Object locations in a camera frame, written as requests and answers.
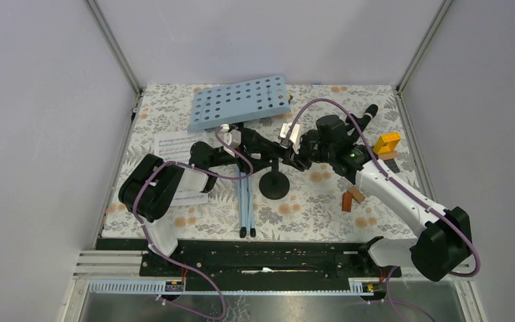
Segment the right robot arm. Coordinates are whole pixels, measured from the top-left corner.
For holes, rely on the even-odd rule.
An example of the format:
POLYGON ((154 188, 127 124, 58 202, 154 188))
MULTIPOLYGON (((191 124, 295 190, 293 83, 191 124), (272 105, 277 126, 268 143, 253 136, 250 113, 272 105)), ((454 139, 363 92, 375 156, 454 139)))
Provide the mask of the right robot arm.
POLYGON ((375 239, 357 259, 361 273, 375 276, 384 266, 411 267, 438 282, 448 274, 462 277, 455 269, 472 257, 475 268, 468 276, 476 275, 481 262, 469 215, 460 207, 447 209, 434 202, 389 169, 363 134, 374 116, 371 111, 346 120, 327 115, 306 133, 293 121, 282 126, 279 137, 293 153, 291 161, 304 168, 329 164, 336 174, 383 202, 414 234, 411 239, 375 239))

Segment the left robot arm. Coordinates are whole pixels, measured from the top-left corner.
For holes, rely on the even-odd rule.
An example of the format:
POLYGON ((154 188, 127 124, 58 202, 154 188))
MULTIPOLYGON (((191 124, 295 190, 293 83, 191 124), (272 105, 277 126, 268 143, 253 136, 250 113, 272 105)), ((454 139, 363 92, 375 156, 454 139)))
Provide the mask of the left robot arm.
POLYGON ((243 180, 269 164, 253 158, 239 143, 241 133, 216 135, 221 144, 196 142, 187 163, 146 154, 121 185, 118 199, 138 221, 151 251, 158 254, 156 268, 166 276, 177 273, 181 258, 174 253, 178 239, 164 216, 179 190, 208 193, 217 179, 243 180))

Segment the light blue music stand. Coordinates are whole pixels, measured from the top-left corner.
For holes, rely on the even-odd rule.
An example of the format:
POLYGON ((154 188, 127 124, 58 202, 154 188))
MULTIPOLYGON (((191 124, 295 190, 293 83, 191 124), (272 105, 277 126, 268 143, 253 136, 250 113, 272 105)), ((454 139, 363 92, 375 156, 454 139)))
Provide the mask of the light blue music stand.
MULTIPOLYGON (((216 135, 223 124, 241 131, 246 122, 272 117, 290 112, 291 101, 287 98, 287 89, 282 75, 266 76, 253 80, 220 85, 197 90, 192 103, 192 117, 187 127, 189 132, 214 129, 216 135)), ((289 142, 298 144, 286 137, 287 130, 282 129, 281 137, 276 142, 284 148, 289 142)), ((253 187, 251 178, 238 180, 240 237, 255 236, 255 219, 253 214, 253 187)))

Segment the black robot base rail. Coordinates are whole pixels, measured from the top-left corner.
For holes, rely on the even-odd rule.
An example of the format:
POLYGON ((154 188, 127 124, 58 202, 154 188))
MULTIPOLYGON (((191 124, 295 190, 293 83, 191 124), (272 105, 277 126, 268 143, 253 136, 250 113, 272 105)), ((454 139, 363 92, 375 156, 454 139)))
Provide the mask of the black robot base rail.
POLYGON ((393 278, 426 280, 413 268, 380 267, 368 256, 367 243, 180 240, 170 256, 188 268, 172 264, 148 249, 144 239, 97 241, 96 249, 132 255, 140 277, 164 280, 171 293, 352 291, 353 282, 370 292, 393 278))

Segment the sheet music page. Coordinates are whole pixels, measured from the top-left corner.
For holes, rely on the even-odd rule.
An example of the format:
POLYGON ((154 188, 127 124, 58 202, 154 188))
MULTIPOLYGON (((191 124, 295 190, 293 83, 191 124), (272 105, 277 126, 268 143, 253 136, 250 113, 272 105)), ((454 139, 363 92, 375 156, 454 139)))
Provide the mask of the sheet music page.
MULTIPOLYGON (((188 164, 190 148, 197 142, 207 143, 207 133, 204 131, 195 133, 188 133, 187 131, 157 133, 154 136, 154 154, 165 161, 171 160, 188 164)), ((207 193, 177 190, 170 206, 179 207, 206 203, 208 203, 207 193)))

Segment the black microphone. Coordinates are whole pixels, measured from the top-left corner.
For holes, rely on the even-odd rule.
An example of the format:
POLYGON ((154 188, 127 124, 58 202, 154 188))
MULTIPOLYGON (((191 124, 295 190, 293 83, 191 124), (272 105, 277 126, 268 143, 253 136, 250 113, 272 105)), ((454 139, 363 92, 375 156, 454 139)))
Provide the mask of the black microphone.
POLYGON ((372 121, 372 119, 377 115, 379 107, 376 104, 369 105, 363 112, 362 115, 356 116, 353 115, 354 120, 356 121, 356 124, 361 128, 363 131, 369 123, 372 121))
POLYGON ((261 160, 283 160, 287 156, 287 148, 266 139, 256 130, 250 128, 241 130, 241 143, 250 156, 259 154, 261 160))

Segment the black microphone stand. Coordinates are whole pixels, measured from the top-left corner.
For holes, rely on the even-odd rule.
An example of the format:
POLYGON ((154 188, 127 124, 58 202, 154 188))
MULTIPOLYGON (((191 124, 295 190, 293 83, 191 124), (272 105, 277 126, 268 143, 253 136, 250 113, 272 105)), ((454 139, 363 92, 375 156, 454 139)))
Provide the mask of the black microphone stand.
POLYGON ((250 178, 257 182, 261 195, 270 200, 280 200, 290 190, 288 177, 280 172, 279 159, 273 159, 271 167, 253 173, 250 178))
POLYGON ((328 116, 328 133, 331 143, 338 146, 352 146, 358 140, 359 134, 355 126, 348 121, 343 121, 337 115, 328 116))

